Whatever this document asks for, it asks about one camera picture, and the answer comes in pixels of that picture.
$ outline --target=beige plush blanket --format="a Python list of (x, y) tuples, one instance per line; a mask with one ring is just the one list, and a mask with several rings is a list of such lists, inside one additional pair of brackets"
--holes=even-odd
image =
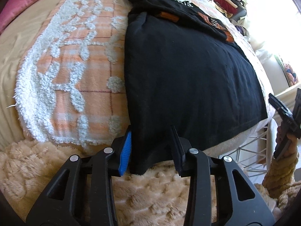
[[(37, 141), (13, 143), (0, 152), (0, 189), (23, 220), (47, 183), (73, 154), (82, 156), (75, 148)], [(172, 161), (156, 164), (143, 176), (113, 177), (119, 226), (183, 225), (189, 182), (189, 178), (177, 174)], [(215, 189), (212, 208), (215, 221)]]

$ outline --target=black t-shirt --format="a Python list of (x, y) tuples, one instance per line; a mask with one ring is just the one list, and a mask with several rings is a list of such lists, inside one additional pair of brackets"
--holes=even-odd
[(220, 20), (190, 2), (129, 1), (125, 88), (131, 173), (172, 159), (171, 125), (205, 150), (267, 118), (256, 73)]

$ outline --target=knit sleeve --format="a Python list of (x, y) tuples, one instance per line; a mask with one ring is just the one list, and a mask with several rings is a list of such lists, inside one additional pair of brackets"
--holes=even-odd
[(272, 159), (270, 169), (262, 182), (271, 198), (278, 199), (283, 191), (290, 188), (295, 182), (294, 172), (298, 159), (299, 153), (297, 150), (294, 154), (279, 161)]

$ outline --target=metal pin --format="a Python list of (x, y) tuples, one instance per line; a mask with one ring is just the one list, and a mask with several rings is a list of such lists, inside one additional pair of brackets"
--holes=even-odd
[(113, 149), (111, 147), (106, 147), (104, 150), (103, 150), (106, 154), (109, 154), (109, 153), (112, 153), (113, 152)]
[(70, 161), (77, 161), (78, 160), (78, 155), (72, 155), (70, 157)]
[(191, 154), (197, 154), (199, 151), (198, 151), (198, 149), (196, 149), (196, 148), (191, 148), (191, 149), (189, 149), (189, 153), (191, 153)]
[(230, 156), (227, 155), (227, 156), (224, 157), (224, 161), (225, 161), (225, 162), (231, 162), (231, 161), (232, 161), (232, 158), (231, 158)]

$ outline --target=human hand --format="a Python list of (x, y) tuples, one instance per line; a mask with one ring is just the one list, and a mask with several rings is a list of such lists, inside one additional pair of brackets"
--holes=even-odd
[[(288, 133), (286, 136), (291, 141), (291, 144), (288, 147), (287, 151), (284, 153), (283, 157), (288, 157), (288, 156), (294, 154), (296, 152), (296, 150), (297, 150), (297, 143), (298, 143), (297, 137), (295, 135), (291, 134), (291, 133)], [(282, 138), (281, 138), (281, 126), (279, 126), (277, 128), (276, 143), (280, 144), (281, 141), (282, 141)]]

